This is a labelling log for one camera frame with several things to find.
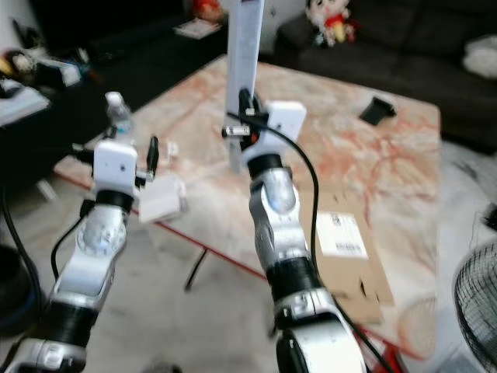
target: dark sofa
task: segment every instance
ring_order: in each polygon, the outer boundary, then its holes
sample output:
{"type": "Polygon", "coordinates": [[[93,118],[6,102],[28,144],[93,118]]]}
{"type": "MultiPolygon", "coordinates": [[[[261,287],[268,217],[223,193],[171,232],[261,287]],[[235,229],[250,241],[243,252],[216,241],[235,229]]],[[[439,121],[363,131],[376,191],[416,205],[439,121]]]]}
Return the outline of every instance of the dark sofa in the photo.
{"type": "Polygon", "coordinates": [[[303,14],[276,40],[279,65],[436,104],[442,132],[482,150],[497,149],[497,82],[466,72],[464,41],[495,11],[495,0],[351,0],[360,27],[354,44],[313,46],[303,14]]]}

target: white pillow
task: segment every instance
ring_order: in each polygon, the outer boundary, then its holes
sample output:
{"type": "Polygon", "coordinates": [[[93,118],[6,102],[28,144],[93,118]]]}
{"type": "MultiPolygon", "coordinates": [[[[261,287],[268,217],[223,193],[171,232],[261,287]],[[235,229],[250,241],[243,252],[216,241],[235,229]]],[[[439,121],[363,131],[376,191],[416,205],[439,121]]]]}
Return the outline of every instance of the white pillow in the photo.
{"type": "Polygon", "coordinates": [[[487,79],[497,79],[497,36],[486,37],[466,46],[464,67],[487,79]]]}

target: plush doll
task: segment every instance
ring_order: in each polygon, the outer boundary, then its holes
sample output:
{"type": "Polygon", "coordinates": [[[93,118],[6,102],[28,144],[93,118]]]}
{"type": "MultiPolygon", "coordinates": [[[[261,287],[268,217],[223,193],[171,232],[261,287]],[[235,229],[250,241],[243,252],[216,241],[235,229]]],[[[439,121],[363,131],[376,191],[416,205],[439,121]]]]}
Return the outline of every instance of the plush doll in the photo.
{"type": "Polygon", "coordinates": [[[311,23],[318,28],[315,39],[318,46],[332,47],[336,43],[356,39],[356,30],[348,20],[348,4],[349,0],[307,0],[305,12],[311,23]]]}
{"type": "Polygon", "coordinates": [[[212,23],[222,23],[226,12],[218,0],[193,0],[193,15],[212,23]]]}

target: black phone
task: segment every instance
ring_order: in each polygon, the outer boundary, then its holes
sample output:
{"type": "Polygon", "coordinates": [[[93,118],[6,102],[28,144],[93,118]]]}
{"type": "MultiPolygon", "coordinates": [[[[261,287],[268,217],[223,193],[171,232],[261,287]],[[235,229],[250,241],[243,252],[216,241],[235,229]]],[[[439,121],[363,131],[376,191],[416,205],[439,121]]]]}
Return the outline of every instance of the black phone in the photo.
{"type": "Polygon", "coordinates": [[[391,103],[374,97],[359,118],[373,126],[377,126],[383,118],[395,117],[396,115],[397,112],[391,103]]]}

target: cardboard box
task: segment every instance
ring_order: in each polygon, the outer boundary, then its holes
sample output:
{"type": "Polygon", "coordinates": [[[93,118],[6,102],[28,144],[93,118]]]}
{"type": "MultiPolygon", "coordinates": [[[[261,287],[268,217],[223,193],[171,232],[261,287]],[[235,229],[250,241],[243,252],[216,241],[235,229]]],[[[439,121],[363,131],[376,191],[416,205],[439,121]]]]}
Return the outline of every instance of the cardboard box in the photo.
{"type": "MultiPolygon", "coordinates": [[[[302,187],[301,223],[311,242],[312,190],[302,187]]],[[[381,322],[380,305],[394,299],[363,208],[340,186],[321,185],[316,260],[325,286],[359,323],[381,322]]]]}

